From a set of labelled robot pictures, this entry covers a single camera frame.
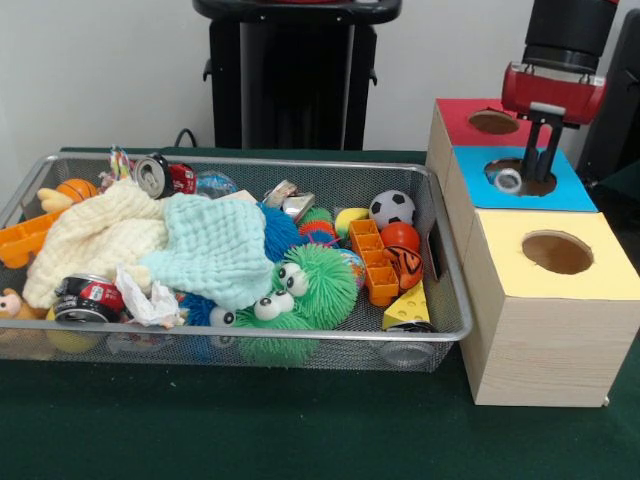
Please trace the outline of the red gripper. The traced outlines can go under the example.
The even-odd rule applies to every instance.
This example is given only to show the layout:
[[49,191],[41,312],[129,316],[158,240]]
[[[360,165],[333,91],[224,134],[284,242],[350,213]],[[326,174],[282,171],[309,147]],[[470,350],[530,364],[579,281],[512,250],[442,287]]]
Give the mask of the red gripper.
[[527,116],[531,122],[521,166],[524,181],[535,177],[539,156],[537,144],[543,124],[551,127],[551,135],[543,151],[543,181],[546,182],[551,175],[564,123],[591,123],[603,103],[605,92],[606,79],[601,76],[517,62],[507,66],[503,78],[502,105],[520,116]]

